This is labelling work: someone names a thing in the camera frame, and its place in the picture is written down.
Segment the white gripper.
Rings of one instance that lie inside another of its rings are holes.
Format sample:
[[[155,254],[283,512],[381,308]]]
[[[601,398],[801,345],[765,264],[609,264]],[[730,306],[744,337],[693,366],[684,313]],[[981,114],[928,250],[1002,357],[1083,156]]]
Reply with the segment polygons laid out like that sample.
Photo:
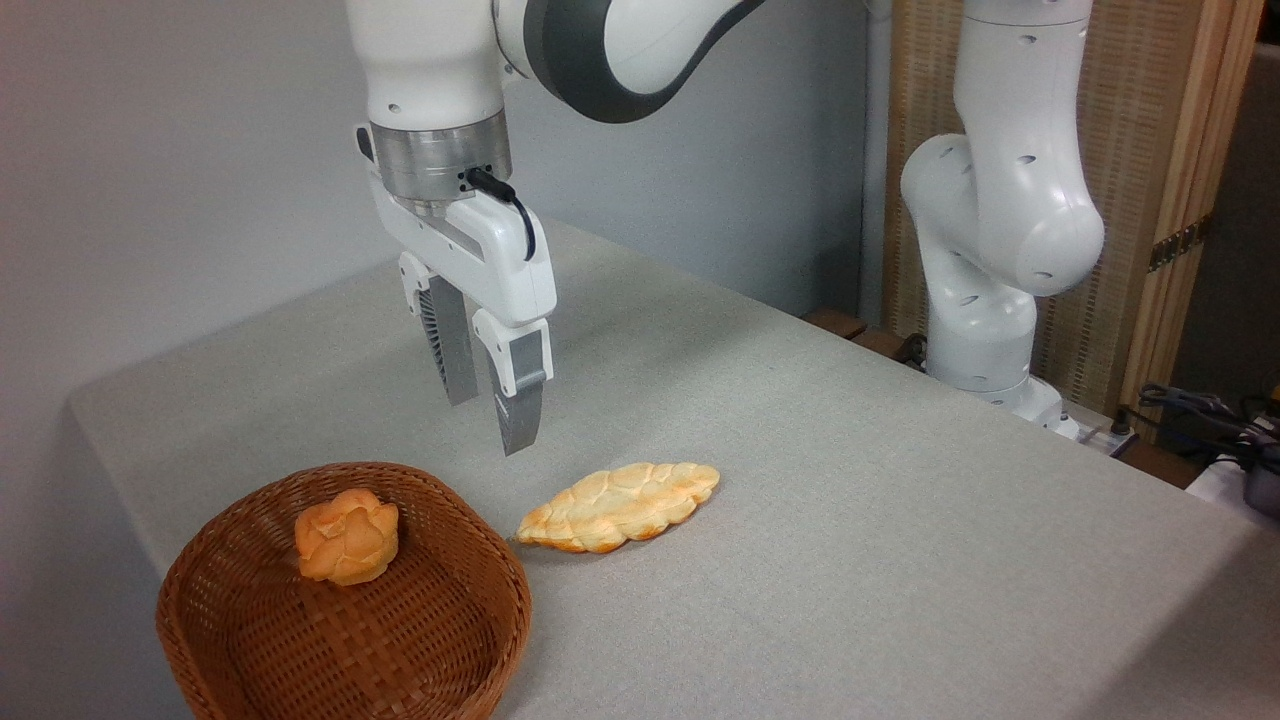
[[[398,261],[406,301],[425,332],[449,404],[477,396],[466,295],[483,307],[471,324],[486,352],[504,455],[534,445],[544,384],[554,378],[543,318],[557,305],[539,219],[529,214],[536,252],[527,260],[527,229],[511,205],[475,193],[448,204],[443,217],[420,217],[387,191],[376,172],[367,173],[367,182],[381,223],[408,250]]]

